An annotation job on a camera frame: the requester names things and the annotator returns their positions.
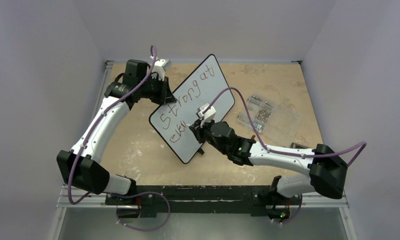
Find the white whiteboard black frame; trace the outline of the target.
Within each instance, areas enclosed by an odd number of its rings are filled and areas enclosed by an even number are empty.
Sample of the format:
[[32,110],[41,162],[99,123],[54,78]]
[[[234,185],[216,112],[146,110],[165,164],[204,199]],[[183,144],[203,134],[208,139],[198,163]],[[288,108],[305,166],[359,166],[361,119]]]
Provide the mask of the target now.
[[206,103],[213,104],[214,120],[221,121],[235,105],[230,90],[221,93],[228,86],[216,56],[210,54],[173,91],[176,103],[162,105],[150,115],[150,125],[183,164],[189,163],[202,146],[186,124],[198,119],[198,108]]

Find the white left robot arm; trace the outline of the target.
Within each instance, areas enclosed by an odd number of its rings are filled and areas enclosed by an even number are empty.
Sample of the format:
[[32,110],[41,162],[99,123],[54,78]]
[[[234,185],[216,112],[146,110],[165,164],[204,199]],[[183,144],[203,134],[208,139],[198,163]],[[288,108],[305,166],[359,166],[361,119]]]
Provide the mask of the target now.
[[106,88],[100,109],[89,127],[68,151],[61,150],[56,161],[64,183],[92,194],[113,193],[126,205],[134,203],[135,180],[109,173],[101,166],[104,151],[119,123],[141,99],[159,106],[176,102],[165,72],[169,59],[158,59],[153,66],[130,59],[125,71]]

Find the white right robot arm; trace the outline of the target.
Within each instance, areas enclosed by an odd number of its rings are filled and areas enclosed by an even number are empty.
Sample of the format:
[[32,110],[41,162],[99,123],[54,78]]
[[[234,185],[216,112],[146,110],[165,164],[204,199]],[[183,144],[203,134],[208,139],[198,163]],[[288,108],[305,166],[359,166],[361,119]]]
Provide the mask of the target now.
[[341,199],[348,164],[327,145],[315,148],[286,148],[266,145],[252,138],[238,136],[227,122],[201,123],[189,126],[195,139],[209,143],[236,165],[268,166],[294,171],[293,176],[273,179],[268,196],[276,204],[303,193],[316,192],[330,199]]

